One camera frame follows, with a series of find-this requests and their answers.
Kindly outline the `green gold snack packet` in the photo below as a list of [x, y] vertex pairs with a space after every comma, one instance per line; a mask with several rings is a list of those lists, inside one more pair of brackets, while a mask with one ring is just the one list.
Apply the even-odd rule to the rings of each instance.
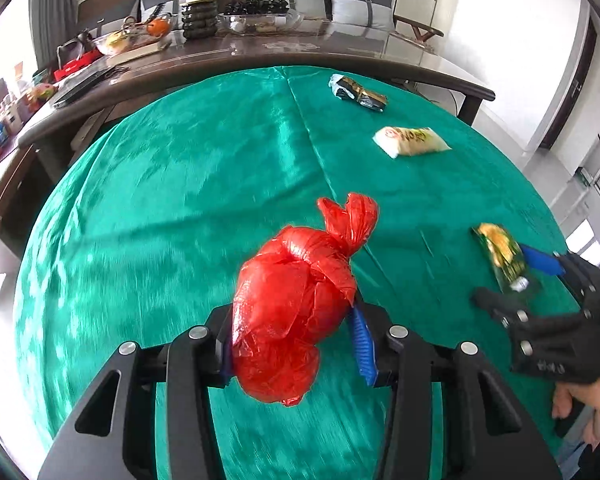
[[480, 223], [472, 229], [488, 259], [501, 292], [524, 292], [530, 286], [520, 245], [502, 226]]

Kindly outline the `red plastic bag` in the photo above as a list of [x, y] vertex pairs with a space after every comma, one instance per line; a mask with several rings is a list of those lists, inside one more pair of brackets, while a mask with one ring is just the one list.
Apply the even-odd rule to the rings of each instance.
[[317, 200], [324, 226], [285, 226], [240, 268], [232, 360], [242, 390], [262, 403], [298, 404], [320, 368], [318, 344], [349, 314], [358, 284], [351, 257], [379, 217], [370, 197]]

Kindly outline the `green tablecloth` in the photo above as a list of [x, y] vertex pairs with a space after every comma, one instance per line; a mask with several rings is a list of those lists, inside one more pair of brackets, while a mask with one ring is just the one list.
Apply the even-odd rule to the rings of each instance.
[[[18, 373], [44, 442], [123, 341], [173, 340], [232, 300], [242, 264], [281, 228], [320, 228], [316, 202], [370, 196], [379, 220], [352, 270], [365, 300], [422, 338], [474, 342], [550, 448], [553, 385], [514, 374], [504, 330], [470, 300], [494, 287], [472, 229], [563, 252], [550, 210], [480, 133], [410, 92], [374, 113], [309, 66], [210, 78], [151, 103], [93, 144], [36, 220], [15, 294]], [[431, 128], [449, 151], [392, 159], [385, 127]]]

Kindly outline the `dark wooden long table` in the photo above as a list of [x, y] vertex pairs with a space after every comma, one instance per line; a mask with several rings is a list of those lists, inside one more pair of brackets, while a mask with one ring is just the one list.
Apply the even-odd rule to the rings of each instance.
[[472, 124], [482, 102], [495, 93], [446, 58], [416, 46], [397, 32], [317, 22], [309, 32], [184, 40], [176, 34], [164, 50], [123, 64], [76, 102], [45, 104], [16, 139], [18, 148], [42, 148], [53, 136], [70, 134], [86, 118], [129, 100], [149, 100], [163, 92], [221, 74], [281, 65], [325, 67], [400, 86], [429, 84], [463, 96], [458, 119]]

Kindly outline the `glass bowl of grapes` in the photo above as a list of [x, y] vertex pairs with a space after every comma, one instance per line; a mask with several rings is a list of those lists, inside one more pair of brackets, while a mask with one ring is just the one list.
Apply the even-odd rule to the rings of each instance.
[[239, 36], [283, 34], [302, 21], [288, 0], [234, 0], [218, 15], [219, 29]]

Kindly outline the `orange fruit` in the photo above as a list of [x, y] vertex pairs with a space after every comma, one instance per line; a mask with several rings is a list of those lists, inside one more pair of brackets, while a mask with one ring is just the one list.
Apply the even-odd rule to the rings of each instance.
[[146, 32], [151, 37], [162, 38], [171, 31], [170, 16], [154, 18], [146, 24]]

